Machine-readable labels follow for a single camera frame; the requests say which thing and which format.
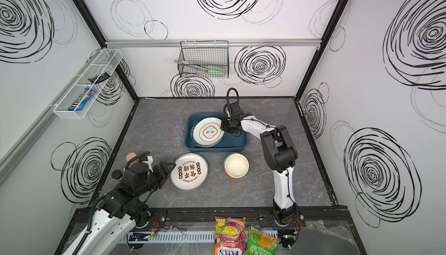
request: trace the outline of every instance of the gray floor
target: gray floor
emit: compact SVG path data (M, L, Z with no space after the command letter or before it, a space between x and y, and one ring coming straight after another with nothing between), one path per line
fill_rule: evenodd
M142 99L124 137L102 192L117 184L111 178L116 169L123 169L130 152L152 152L155 163L174 162L189 152L174 145L174 126L186 126L187 118L198 112L223 111L224 99ZM298 206L330 206L331 202L309 146L293 99L241 99L244 112L272 125L285 125L298 152L294 167L293 191ZM207 160L209 174L205 183L190 192L176 189L170 180L152 194L149 207L246 207L272 206L274 180L263 158L260 143L248 142L242 154L248 158L249 172L242 179L230 179L224 172L227 152L200 152Z

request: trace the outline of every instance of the black knob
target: black knob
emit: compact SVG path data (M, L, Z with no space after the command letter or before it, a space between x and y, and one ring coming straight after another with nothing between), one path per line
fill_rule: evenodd
M120 180L122 178L123 174L120 170L114 170L111 174L111 178L115 180Z

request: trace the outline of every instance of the black wire basket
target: black wire basket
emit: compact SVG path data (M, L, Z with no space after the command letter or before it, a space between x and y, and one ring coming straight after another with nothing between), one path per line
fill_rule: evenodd
M227 40L181 41L180 57L175 61L180 76L228 78Z

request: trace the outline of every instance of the yellow lemon illustration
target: yellow lemon illustration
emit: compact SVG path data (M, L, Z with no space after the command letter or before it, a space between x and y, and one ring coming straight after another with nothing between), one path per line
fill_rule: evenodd
M237 229L231 226L226 226L224 229L224 232L230 236L236 236L237 235Z

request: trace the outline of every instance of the green chip bag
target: green chip bag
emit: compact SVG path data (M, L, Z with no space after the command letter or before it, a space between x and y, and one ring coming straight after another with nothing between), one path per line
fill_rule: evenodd
M249 227L248 248L243 255L274 255L278 247L277 239L251 226Z

